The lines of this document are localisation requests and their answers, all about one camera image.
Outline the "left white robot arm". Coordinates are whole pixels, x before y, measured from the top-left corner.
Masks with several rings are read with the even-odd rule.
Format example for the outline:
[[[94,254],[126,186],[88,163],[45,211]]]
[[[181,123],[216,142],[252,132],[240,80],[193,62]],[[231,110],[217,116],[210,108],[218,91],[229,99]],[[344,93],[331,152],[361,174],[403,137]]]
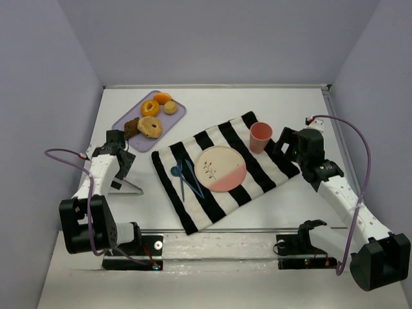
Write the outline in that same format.
[[[126,150],[123,131],[106,132],[106,142],[91,155],[91,167],[80,189],[59,205],[66,250],[70,254],[116,250],[123,244],[142,246],[138,224],[116,223],[107,201],[113,180],[122,181],[135,158]]]

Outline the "metal serving tongs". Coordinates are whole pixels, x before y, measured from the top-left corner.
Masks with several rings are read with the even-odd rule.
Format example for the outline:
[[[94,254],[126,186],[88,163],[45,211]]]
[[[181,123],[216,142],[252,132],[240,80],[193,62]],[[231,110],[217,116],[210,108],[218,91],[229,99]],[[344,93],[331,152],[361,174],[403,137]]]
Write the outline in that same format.
[[[111,187],[109,188],[110,194],[136,194],[136,195],[143,195],[144,191],[136,186],[135,184],[127,181],[126,179],[119,180],[115,178],[112,183]]]

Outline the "large beige bagel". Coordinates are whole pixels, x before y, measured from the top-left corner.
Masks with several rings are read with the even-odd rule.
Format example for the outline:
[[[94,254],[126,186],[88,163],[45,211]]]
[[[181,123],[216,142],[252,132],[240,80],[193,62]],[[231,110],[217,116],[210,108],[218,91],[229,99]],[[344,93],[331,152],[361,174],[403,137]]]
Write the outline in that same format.
[[[163,133],[162,123],[156,117],[142,117],[138,129],[147,138],[157,139]]]

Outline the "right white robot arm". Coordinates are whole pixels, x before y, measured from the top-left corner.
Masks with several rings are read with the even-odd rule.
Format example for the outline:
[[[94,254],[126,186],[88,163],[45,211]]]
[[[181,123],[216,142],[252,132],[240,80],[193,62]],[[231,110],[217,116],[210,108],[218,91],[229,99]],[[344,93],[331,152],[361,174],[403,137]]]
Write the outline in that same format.
[[[322,220],[307,220],[295,234],[277,237],[281,256],[307,254],[311,250],[325,252],[336,259],[337,270],[348,267],[364,291],[408,277],[410,240],[404,234],[394,234],[359,201],[342,169],[325,158],[321,130],[307,127],[295,131],[285,127],[274,154],[299,166],[303,178],[349,230],[344,237]]]

